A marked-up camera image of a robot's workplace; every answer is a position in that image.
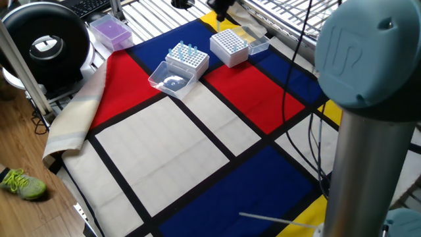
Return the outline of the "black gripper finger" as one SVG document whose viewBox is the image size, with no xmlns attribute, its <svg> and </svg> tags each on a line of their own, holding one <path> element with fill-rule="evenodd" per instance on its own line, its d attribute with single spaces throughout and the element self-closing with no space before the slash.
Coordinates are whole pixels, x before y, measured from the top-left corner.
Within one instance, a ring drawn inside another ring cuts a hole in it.
<svg viewBox="0 0 421 237">
<path fill-rule="evenodd" d="M 216 13 L 216 19 L 222 22 L 222 0 L 208 0 L 207 5 Z"/>
<path fill-rule="evenodd" d="M 224 21 L 228 9 L 235 3 L 235 0 L 223 0 L 221 3 L 221 10 L 219 13 L 219 21 Z"/>
</svg>

